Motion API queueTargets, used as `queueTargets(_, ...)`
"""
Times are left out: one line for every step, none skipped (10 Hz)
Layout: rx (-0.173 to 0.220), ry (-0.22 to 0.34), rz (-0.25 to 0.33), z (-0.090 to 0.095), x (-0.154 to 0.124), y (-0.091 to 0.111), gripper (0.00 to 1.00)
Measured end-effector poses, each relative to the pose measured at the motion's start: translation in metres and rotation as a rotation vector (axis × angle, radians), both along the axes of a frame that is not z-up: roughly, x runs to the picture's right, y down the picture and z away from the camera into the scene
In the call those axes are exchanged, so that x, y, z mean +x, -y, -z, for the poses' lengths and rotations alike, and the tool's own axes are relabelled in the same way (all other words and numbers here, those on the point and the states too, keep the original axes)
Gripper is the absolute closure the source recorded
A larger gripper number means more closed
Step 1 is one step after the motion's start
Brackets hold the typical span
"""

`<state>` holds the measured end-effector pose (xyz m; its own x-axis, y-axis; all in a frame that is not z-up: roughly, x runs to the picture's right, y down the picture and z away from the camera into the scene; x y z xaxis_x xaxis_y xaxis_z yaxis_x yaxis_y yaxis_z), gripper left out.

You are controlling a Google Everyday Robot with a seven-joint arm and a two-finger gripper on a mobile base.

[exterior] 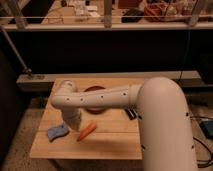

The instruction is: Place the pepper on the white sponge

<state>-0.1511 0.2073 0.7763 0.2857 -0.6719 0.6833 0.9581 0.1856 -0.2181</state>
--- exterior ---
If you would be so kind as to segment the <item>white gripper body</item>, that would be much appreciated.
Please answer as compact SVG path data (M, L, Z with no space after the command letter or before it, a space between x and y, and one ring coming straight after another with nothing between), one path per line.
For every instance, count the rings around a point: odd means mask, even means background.
M78 131L80 129L81 112L79 109L63 110L62 118L72 130Z

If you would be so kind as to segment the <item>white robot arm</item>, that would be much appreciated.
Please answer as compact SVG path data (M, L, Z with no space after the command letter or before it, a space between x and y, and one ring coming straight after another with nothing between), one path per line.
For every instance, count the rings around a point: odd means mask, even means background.
M79 92L62 82L51 99L73 130L80 108L134 109L142 116L144 171L198 171L189 109L180 86L166 77L96 91Z

